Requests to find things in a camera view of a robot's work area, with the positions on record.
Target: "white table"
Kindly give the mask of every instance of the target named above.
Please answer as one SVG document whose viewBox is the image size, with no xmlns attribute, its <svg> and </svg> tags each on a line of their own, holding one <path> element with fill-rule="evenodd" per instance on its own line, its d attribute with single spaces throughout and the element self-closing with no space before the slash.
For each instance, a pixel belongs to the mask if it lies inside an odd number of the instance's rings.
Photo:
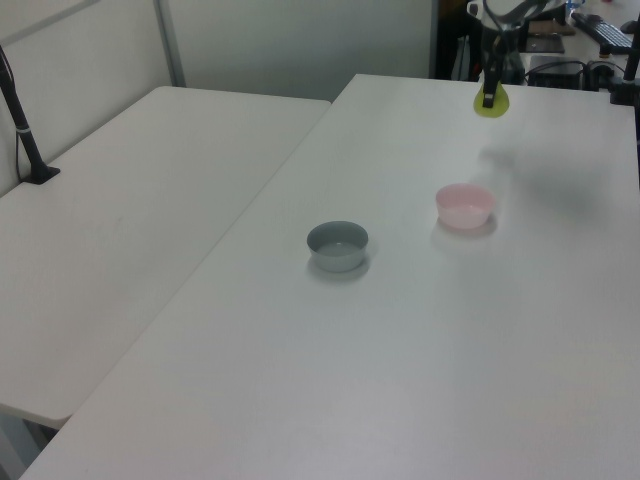
<svg viewBox="0 0 640 480">
<path fill-rule="evenodd" d="M 0 200 L 0 411 L 60 427 L 327 102 L 159 88 Z"/>
<path fill-rule="evenodd" d="M 633 111 L 506 88 L 357 76 L 24 480 L 637 478 Z M 472 237 L 434 205 L 468 180 Z M 351 274 L 308 263 L 332 219 Z"/>
</svg>

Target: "keyboard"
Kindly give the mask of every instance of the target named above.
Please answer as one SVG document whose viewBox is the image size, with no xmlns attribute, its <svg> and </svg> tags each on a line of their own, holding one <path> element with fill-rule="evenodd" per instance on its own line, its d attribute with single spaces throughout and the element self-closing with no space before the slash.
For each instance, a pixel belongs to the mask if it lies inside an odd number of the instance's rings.
<svg viewBox="0 0 640 480">
<path fill-rule="evenodd" d="M 631 39 L 598 15 L 573 12 L 571 17 L 575 20 L 576 27 L 600 45 L 611 45 L 611 53 L 629 53 L 631 50 Z"/>
</svg>

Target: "gray bowl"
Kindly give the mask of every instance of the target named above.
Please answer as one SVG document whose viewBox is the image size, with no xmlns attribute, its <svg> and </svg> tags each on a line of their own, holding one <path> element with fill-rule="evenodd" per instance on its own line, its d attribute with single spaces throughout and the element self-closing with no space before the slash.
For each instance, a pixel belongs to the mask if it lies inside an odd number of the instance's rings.
<svg viewBox="0 0 640 480">
<path fill-rule="evenodd" d="M 318 267 L 327 272 L 347 272 L 364 260 L 367 231 L 352 222 L 328 222 L 309 232 L 307 245 Z"/>
</svg>

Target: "white wall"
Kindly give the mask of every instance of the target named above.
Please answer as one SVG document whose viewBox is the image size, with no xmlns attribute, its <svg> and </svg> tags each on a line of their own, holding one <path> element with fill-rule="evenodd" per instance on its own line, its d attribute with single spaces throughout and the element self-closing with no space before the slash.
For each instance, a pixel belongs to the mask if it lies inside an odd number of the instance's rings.
<svg viewBox="0 0 640 480">
<path fill-rule="evenodd" d="M 165 0 L 186 85 L 333 101 L 356 73 L 427 77 L 432 0 Z"/>
<path fill-rule="evenodd" d="M 153 0 L 100 0 L 4 50 L 47 163 L 153 88 L 170 84 Z M 0 195 L 16 184 L 14 135 L 1 99 Z"/>
</svg>

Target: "small bowl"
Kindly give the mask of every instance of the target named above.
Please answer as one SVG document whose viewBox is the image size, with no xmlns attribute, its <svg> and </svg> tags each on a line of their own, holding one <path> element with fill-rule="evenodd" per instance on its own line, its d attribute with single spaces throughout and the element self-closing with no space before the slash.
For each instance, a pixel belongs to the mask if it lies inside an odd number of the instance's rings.
<svg viewBox="0 0 640 480">
<path fill-rule="evenodd" d="M 318 267 L 327 272 L 347 272 L 364 260 L 367 231 L 352 222 L 328 222 L 309 232 L 307 245 Z"/>
<path fill-rule="evenodd" d="M 444 224 L 468 230 L 486 223 L 496 199 L 485 188 L 470 183 L 455 183 L 438 191 L 436 204 Z"/>
</svg>

